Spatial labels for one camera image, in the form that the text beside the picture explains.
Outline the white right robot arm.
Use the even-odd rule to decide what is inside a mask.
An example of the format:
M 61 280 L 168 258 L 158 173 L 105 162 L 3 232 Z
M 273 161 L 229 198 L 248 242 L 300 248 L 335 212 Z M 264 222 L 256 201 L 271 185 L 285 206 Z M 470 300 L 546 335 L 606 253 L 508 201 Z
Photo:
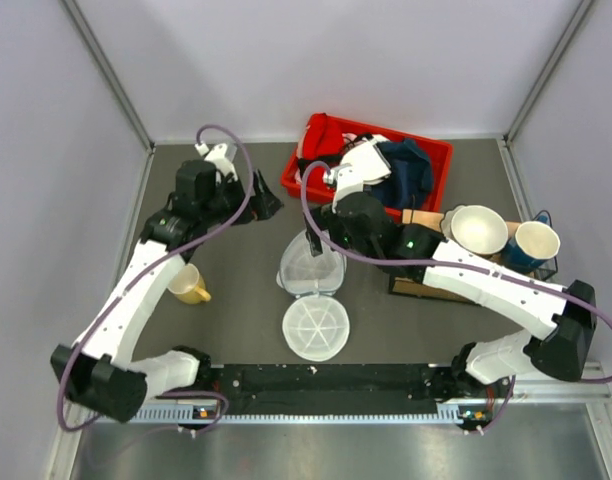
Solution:
M 454 357 L 455 388 L 473 396 L 503 378 L 540 372 L 581 380 L 596 329 L 594 289 L 544 283 L 486 260 L 419 223 L 397 224 L 379 202 L 353 193 L 336 206 L 305 212 L 313 254 L 324 246 L 381 270 L 445 290 L 519 326 L 490 342 L 472 342 Z

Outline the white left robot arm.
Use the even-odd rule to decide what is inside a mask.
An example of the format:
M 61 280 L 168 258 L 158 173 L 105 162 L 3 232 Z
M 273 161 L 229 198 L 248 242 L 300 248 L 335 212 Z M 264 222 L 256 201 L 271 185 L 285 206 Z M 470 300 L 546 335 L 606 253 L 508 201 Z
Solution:
M 50 364 L 61 397 L 125 423 L 146 400 L 169 391 L 206 394 L 213 382 L 209 355 L 177 346 L 136 361 L 137 341 L 199 245 L 224 227 L 270 219 L 281 206 L 260 171 L 244 185 L 232 165 L 184 162 L 174 191 L 145 222 L 129 265 L 97 319 L 72 345 L 58 345 L 53 351 Z

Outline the white mesh laundry bag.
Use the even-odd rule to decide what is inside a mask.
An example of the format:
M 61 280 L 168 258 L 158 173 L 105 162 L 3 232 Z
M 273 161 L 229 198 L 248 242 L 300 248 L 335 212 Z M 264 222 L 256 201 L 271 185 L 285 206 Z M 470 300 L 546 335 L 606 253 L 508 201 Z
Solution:
M 282 333 L 290 350 L 308 362 L 326 362 L 345 347 L 350 320 L 334 295 L 346 273 L 346 258 L 322 246 L 311 254 L 306 232 L 297 234 L 285 249 L 276 282 L 294 298 L 282 320 Z

